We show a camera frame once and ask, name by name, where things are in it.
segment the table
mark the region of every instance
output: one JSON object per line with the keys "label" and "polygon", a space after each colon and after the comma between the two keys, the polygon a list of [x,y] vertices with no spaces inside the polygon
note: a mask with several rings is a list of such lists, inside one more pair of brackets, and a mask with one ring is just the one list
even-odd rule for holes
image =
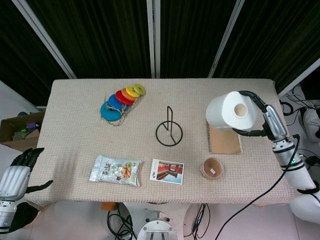
{"label": "table", "polygon": [[[146,95],[127,115],[121,126],[112,126],[100,116],[100,107],[116,91],[140,83]],[[27,200],[46,205],[56,201],[99,202],[179,202],[249,203],[266,191],[281,175],[266,137],[241,137],[242,154],[210,154],[205,111],[209,102],[231,91],[257,93],[274,105],[284,120],[274,82],[269,79],[63,79],[53,83],[38,147],[38,158],[29,186],[48,180],[53,184],[42,191],[26,194]],[[161,145],[157,126],[167,118],[183,129],[182,141],[173,147]],[[261,129],[262,114],[254,129]],[[91,182],[89,176],[98,154],[142,160],[141,187]],[[217,180],[201,175],[201,164],[209,157],[222,163],[224,172]],[[152,159],[185,164],[183,184],[149,180]],[[287,203],[295,191],[283,179],[255,204]]]}

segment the robotic arm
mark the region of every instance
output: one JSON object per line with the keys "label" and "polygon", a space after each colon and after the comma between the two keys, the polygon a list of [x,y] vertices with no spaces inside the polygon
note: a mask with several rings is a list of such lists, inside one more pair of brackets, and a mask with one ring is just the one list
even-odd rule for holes
{"label": "robotic arm", "polygon": [[30,148],[17,156],[6,168],[0,181],[0,240],[4,240],[17,211],[16,201],[25,194],[49,187],[53,180],[40,186],[28,187],[30,174],[44,148]]}
{"label": "robotic arm", "polygon": [[298,153],[296,146],[287,137],[287,130],[276,109],[265,104],[259,96],[250,91],[239,91],[241,95],[250,97],[262,111],[264,117],[263,130],[243,131],[233,129],[236,133],[247,137],[265,137],[273,142],[272,151],[278,160],[288,183],[301,195],[289,202],[292,212],[300,219],[320,224],[320,191],[319,184],[313,181]]}

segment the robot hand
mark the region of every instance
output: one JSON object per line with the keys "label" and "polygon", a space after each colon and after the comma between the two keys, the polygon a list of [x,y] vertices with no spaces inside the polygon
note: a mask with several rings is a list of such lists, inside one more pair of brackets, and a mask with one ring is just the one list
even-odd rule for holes
{"label": "robot hand", "polygon": [[0,181],[0,240],[8,233],[17,207],[15,202],[25,194],[49,187],[53,180],[40,186],[28,186],[30,174],[44,148],[28,149],[8,166]]}

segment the brown notebook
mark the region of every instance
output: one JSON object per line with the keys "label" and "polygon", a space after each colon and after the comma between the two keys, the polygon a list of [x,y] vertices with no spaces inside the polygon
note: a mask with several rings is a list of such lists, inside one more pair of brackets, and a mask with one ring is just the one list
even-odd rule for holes
{"label": "brown notebook", "polygon": [[242,154],[240,136],[233,130],[221,131],[206,123],[209,152],[212,154]]}

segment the black wire stand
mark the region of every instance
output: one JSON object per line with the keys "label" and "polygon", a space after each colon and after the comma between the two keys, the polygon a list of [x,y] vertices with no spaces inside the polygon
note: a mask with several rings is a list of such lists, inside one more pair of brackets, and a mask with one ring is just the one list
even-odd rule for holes
{"label": "black wire stand", "polygon": [[[169,121],[169,110],[171,111],[171,120],[170,120],[170,121]],[[164,146],[166,146],[166,147],[173,147],[173,146],[177,145],[178,143],[181,142],[182,137],[183,137],[183,135],[184,135],[181,126],[180,126],[178,123],[176,123],[175,121],[173,121],[173,119],[174,119],[174,111],[172,110],[172,108],[171,108],[170,106],[167,106],[167,107],[166,107],[166,121],[163,121],[162,123],[160,123],[160,124],[158,125],[158,127],[156,128],[156,130],[155,130],[155,137],[156,137],[156,139],[158,140],[159,143],[161,143],[162,145],[164,145]],[[172,141],[173,141],[172,144],[166,144],[166,143],[164,143],[163,141],[161,141],[161,140],[159,139],[159,137],[158,137],[158,130],[159,130],[160,126],[164,126],[164,128],[165,128],[168,132],[170,131],[170,137],[171,137],[171,139],[172,139]],[[181,132],[181,135],[180,135],[179,140],[176,140],[176,139],[172,136],[172,129],[173,129],[174,126],[178,127],[178,129],[179,129],[180,132]]]}

